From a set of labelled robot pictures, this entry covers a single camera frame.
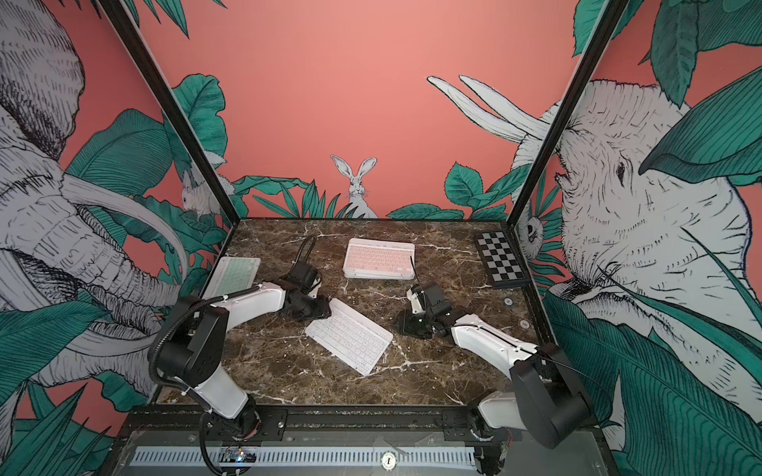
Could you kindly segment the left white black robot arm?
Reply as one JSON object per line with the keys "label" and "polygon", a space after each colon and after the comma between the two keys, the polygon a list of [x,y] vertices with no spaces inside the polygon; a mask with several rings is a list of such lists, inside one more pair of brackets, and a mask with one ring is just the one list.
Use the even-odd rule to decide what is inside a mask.
{"label": "left white black robot arm", "polygon": [[210,299],[178,301],[148,353],[151,379],[160,387],[189,394],[206,415],[236,440],[259,432],[254,398],[221,365],[228,331],[268,313],[295,321],[331,316],[329,297],[287,282],[265,282]]}

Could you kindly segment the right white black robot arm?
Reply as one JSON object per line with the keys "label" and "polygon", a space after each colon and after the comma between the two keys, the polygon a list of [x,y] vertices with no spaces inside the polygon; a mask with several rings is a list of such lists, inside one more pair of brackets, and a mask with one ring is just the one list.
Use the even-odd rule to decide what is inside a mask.
{"label": "right white black robot arm", "polygon": [[446,336],[510,380],[509,392],[488,393],[470,404],[468,425],[477,440],[505,440],[510,430],[525,430],[541,446],[554,449],[593,416],[581,374],[554,343],[522,341],[464,309],[439,317],[406,309],[396,325],[400,334],[418,339]]}

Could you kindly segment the small electronics board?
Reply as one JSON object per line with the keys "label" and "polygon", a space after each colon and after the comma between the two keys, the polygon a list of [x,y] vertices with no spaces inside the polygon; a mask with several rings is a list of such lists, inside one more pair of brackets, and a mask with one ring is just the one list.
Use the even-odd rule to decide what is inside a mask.
{"label": "small electronics board", "polygon": [[257,461],[257,452],[251,448],[226,448],[221,453],[219,462],[222,465],[243,467]]}

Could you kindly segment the black front mounting rail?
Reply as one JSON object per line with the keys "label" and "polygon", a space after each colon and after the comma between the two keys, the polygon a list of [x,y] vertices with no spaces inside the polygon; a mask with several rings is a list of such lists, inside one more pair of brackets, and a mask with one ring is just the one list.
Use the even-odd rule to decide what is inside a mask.
{"label": "black front mounting rail", "polygon": [[441,432],[447,441],[482,444],[492,436],[506,440],[525,428],[514,422],[505,430],[488,428],[468,406],[297,406],[259,405],[258,425],[239,434],[233,422],[213,418],[201,424],[205,412],[197,405],[150,405],[128,416],[119,432],[127,440],[134,432],[191,432],[205,430],[210,440],[264,442],[283,441],[286,432]]}

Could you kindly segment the black frame post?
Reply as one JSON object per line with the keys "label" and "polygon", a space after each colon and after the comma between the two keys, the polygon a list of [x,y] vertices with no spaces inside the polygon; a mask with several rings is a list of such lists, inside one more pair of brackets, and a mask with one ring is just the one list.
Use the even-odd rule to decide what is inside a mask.
{"label": "black frame post", "polygon": [[561,101],[550,130],[542,143],[538,156],[529,170],[527,180],[519,194],[518,200],[507,219],[507,228],[512,230],[518,224],[521,213],[526,207],[533,189],[540,182],[543,170],[545,170],[549,160],[553,157],[555,148],[559,145],[561,136],[569,123],[575,108],[579,104],[583,92],[595,72],[600,58],[602,57],[606,46],[608,45],[613,32],[621,19],[627,0],[611,0],[603,4],[603,8],[589,43],[585,47],[583,56],[577,65],[575,74],[571,78],[569,87]]}
{"label": "black frame post", "polygon": [[198,136],[196,136],[187,115],[169,87],[166,77],[164,77],[152,53],[143,41],[127,7],[122,1],[114,0],[100,0],[98,4],[160,104],[162,111],[169,119],[172,128],[178,134],[184,148],[200,169],[210,191],[219,202],[223,215],[230,221],[232,227],[236,228],[240,222],[240,217],[228,193],[222,188],[216,171],[208,162]]}

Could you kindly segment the white keyboard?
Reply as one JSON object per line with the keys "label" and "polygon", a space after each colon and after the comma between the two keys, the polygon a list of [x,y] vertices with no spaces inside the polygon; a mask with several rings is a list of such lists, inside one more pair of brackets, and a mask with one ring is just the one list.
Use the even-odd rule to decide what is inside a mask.
{"label": "white keyboard", "polygon": [[369,376],[393,334],[339,299],[332,299],[329,309],[331,316],[312,321],[306,335],[362,376]]}

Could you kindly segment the black white checkerboard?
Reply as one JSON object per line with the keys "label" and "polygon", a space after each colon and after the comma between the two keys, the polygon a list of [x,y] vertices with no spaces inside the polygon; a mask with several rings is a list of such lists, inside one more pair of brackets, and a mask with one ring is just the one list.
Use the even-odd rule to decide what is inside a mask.
{"label": "black white checkerboard", "polygon": [[487,283],[494,289],[521,288],[529,282],[527,273],[502,230],[480,231],[474,235]]}

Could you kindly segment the left black frame post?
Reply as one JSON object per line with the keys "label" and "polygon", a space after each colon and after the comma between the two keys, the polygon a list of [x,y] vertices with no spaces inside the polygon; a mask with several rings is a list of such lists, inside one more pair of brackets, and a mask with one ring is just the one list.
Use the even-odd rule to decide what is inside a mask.
{"label": "left black frame post", "polygon": [[222,188],[216,171],[208,162],[198,136],[196,136],[187,115],[169,87],[166,77],[164,77],[152,53],[143,41],[127,7],[122,1],[114,0],[100,0],[98,4],[160,104],[162,111],[169,119],[172,128],[178,134],[184,148],[200,169],[210,191],[219,202],[223,215],[230,221],[232,227],[236,228],[240,222],[240,217],[228,193]]}

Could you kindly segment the round silver lock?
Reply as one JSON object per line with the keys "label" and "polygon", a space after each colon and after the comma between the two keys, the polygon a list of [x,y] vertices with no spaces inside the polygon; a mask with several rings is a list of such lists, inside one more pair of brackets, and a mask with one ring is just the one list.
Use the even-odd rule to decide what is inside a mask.
{"label": "round silver lock", "polygon": [[387,451],[381,456],[381,466],[386,471],[391,471],[397,466],[397,456],[394,452]]}

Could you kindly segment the pink keyboard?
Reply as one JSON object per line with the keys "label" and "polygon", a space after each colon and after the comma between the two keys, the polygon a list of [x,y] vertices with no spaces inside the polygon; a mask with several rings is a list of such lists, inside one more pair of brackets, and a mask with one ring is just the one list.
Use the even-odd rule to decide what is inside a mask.
{"label": "pink keyboard", "polygon": [[415,245],[351,238],[343,263],[349,279],[409,281],[414,279]]}

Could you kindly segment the far left green keyboard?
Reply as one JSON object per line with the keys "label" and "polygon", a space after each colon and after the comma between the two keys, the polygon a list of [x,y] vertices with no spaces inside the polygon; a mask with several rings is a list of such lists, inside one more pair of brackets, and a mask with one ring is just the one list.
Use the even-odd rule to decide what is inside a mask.
{"label": "far left green keyboard", "polygon": [[202,295],[210,299],[249,289],[261,264],[259,258],[222,257]]}

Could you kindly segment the right black frame post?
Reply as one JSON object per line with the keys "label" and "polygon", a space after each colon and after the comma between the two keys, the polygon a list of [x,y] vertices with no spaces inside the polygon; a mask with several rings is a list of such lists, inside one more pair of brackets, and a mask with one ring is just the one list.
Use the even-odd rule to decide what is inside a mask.
{"label": "right black frame post", "polygon": [[529,170],[527,180],[519,194],[518,200],[507,219],[507,228],[512,230],[518,224],[521,213],[526,207],[533,189],[540,182],[543,170],[545,170],[549,160],[553,157],[555,148],[559,145],[561,136],[569,123],[575,108],[579,104],[583,92],[595,72],[600,58],[602,57],[606,46],[608,45],[613,32],[621,19],[627,0],[611,0],[603,4],[603,8],[589,43],[585,47],[583,56],[577,65],[575,74],[571,78],[569,87],[561,101],[550,130],[542,143],[538,156]]}

